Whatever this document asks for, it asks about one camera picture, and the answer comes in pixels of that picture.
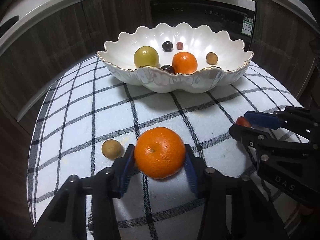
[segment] fruit bowl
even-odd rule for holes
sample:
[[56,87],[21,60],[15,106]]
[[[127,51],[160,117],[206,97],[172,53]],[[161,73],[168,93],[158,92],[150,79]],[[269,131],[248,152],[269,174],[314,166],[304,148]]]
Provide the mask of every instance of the fruit bowl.
[[[165,41],[173,43],[172,51],[162,49]],[[177,50],[178,41],[183,43],[182,50]],[[151,46],[158,52],[157,66],[135,66],[133,56],[142,46]],[[192,28],[187,23],[175,27],[160,23],[154,29],[140,26],[133,34],[120,33],[117,42],[106,41],[104,48],[105,51],[97,54],[117,79],[130,85],[143,85],[158,93],[174,90],[203,93],[215,86],[231,84],[244,74],[253,57],[252,51],[244,51],[243,40],[232,41],[227,31],[214,33],[207,25]],[[171,74],[160,68],[172,65],[173,56],[180,51],[196,57],[198,67],[194,73]],[[207,63],[208,52],[218,56],[216,65]]]

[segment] orange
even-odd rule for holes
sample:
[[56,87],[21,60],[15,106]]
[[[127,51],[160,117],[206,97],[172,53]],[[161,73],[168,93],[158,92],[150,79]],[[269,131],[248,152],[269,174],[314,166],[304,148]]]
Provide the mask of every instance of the orange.
[[165,127],[156,127],[138,138],[134,158],[144,174],[153,179],[164,179],[179,171],[185,151],[178,134]]
[[182,51],[173,56],[172,67],[175,73],[191,74],[197,70],[198,62],[191,53]]

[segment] wooden cabinet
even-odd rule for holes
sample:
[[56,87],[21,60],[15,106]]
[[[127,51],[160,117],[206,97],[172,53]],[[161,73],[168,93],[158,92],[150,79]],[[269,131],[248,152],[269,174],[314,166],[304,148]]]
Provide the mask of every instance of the wooden cabinet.
[[0,103],[0,218],[18,239],[27,239],[33,229],[26,198],[30,141]]
[[117,41],[120,32],[134,33],[139,26],[151,27],[147,0],[84,0],[84,14],[95,50],[105,41]]
[[299,102],[307,108],[320,108],[320,71],[318,68],[313,70],[308,85],[302,93]]
[[0,56],[0,102],[15,118],[47,82],[92,52],[80,3],[48,16]]
[[295,97],[312,68],[309,42],[314,38],[313,29],[291,11],[271,0],[257,1],[252,60]]

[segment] dark grape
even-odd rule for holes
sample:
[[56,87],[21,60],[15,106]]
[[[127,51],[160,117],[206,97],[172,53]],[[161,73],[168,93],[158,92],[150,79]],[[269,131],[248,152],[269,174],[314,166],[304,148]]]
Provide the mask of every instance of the dark grape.
[[163,69],[163,70],[165,70],[165,71],[168,71],[168,72],[171,73],[171,74],[174,74],[174,69],[173,69],[173,67],[170,66],[170,65],[164,65],[164,66],[161,67],[161,69]]
[[173,44],[171,41],[165,41],[163,44],[162,44],[162,49],[164,51],[171,51],[173,48]]

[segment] table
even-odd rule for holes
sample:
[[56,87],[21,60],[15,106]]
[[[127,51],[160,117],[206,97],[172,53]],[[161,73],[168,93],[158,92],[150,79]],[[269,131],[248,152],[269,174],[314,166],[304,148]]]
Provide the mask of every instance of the table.
[[[32,221],[38,221],[70,175],[88,177],[112,165],[101,153],[105,140],[114,138],[126,148],[135,144],[144,131],[164,126],[177,132],[208,166],[232,177],[251,176],[273,202],[290,235],[300,223],[297,203],[256,175],[255,153],[247,152],[228,133],[231,124],[247,110],[272,113],[285,106],[300,104],[253,62],[245,75],[231,85],[202,94],[158,94],[120,82],[96,56],[90,57],[52,85],[39,112],[27,178]],[[279,140],[307,142],[285,129],[270,132]],[[191,193],[183,169],[164,181],[137,172],[124,197],[114,199],[124,240],[194,240],[203,204]],[[93,239],[90,212],[91,199],[87,197],[87,236]],[[230,216],[227,212],[229,229]]]

